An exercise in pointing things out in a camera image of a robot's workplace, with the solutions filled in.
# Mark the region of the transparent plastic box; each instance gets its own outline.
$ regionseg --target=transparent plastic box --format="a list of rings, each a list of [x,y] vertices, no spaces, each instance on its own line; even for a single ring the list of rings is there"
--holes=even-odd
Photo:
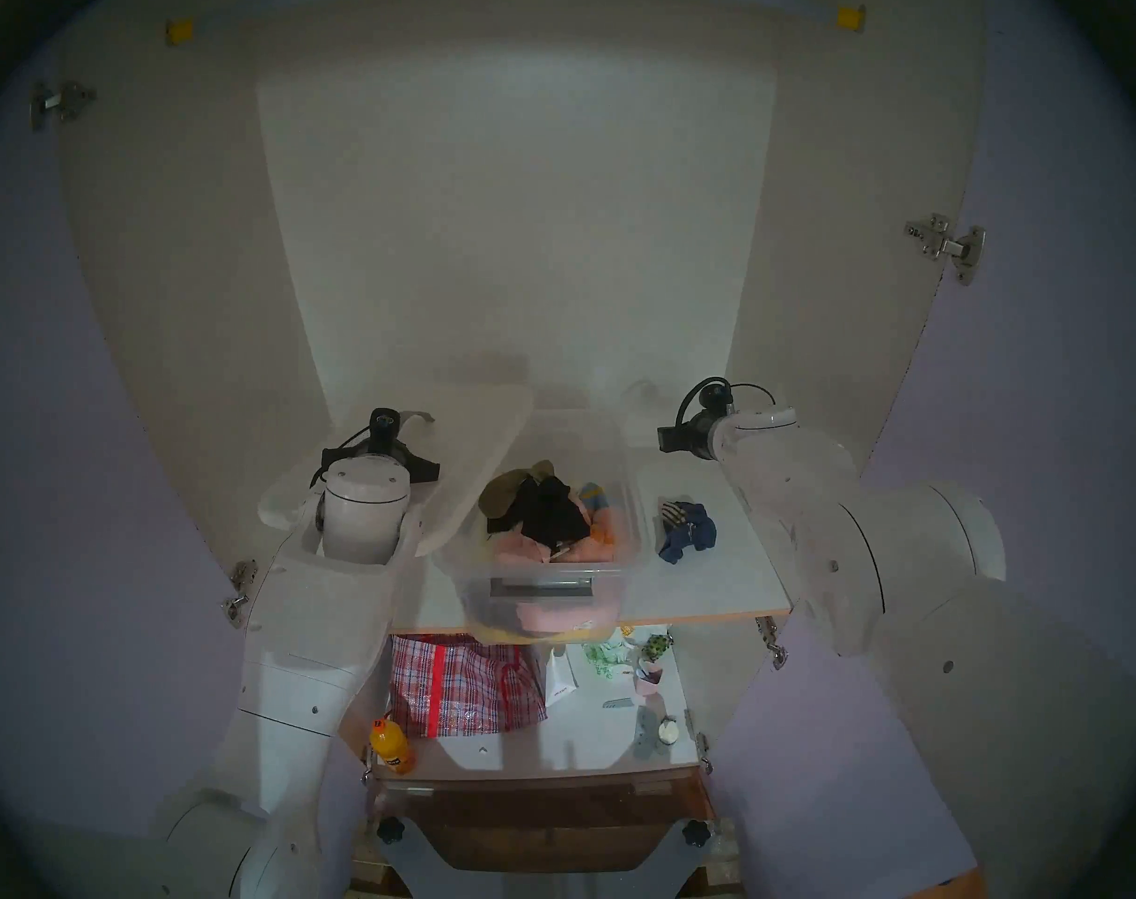
[[[602,564],[498,564],[485,516],[474,506],[433,559],[452,578],[469,631],[485,643],[604,639],[618,623],[626,583],[644,564],[645,524],[615,421],[588,410],[535,410],[496,473],[543,459],[574,490],[588,482],[604,490],[613,509],[615,558]]]

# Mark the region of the plaid bag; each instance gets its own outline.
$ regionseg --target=plaid bag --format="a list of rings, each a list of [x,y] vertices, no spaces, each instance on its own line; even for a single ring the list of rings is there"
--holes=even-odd
[[[467,634],[394,638],[390,694],[409,736],[512,732],[548,716],[525,651]]]

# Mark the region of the white paper bag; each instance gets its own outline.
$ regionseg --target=white paper bag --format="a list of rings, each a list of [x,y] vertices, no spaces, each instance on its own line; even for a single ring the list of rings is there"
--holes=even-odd
[[[553,702],[559,702],[565,696],[576,691],[576,677],[568,663],[568,649],[563,644],[551,647],[543,664],[543,696],[550,708]]]

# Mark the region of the plastic bottle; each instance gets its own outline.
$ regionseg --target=plastic bottle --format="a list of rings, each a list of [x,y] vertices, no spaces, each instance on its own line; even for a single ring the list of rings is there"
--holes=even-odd
[[[373,723],[373,736],[369,742],[384,763],[389,764],[396,775],[406,775],[415,768],[415,754],[410,749],[410,742],[406,741],[406,732],[401,725],[386,718],[378,718]]]

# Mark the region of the yellow bracket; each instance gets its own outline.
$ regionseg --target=yellow bracket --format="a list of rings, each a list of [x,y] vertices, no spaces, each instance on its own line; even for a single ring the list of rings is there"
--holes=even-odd
[[[838,27],[844,27],[849,32],[862,32],[863,20],[866,18],[867,18],[867,6],[859,6],[859,8],[840,6],[836,24]]]
[[[193,19],[170,18],[168,22],[165,22],[164,39],[165,42],[168,43],[169,48],[183,44],[186,41],[193,41]]]

